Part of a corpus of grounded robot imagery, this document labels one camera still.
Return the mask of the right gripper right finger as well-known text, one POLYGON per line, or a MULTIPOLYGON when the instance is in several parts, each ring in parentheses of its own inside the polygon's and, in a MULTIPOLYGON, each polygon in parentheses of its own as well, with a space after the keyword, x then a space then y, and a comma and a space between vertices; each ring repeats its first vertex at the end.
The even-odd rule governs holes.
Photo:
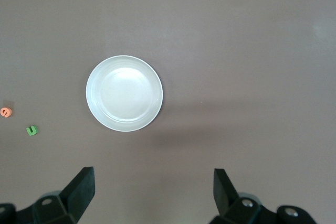
POLYGON ((218 215, 209 224, 317 224, 297 206, 268 210, 251 194, 239 194, 224 169, 214 169, 213 196, 218 215))

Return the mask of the light brown round plate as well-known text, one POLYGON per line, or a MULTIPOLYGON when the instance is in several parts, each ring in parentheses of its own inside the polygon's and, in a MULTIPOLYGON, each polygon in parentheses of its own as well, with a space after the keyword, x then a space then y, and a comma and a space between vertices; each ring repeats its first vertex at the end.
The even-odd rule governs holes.
POLYGON ((86 84, 86 101, 95 119, 118 132, 133 132, 152 123, 163 104, 158 74, 145 61, 127 55, 100 62, 86 84))

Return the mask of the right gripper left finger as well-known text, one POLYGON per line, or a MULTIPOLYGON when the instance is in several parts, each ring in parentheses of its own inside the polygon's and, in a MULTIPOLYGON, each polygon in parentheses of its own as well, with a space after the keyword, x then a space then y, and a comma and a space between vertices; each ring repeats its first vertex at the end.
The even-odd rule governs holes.
POLYGON ((84 167, 63 190, 46 193, 25 209, 1 203, 0 224, 78 224, 94 195, 94 168, 84 167))

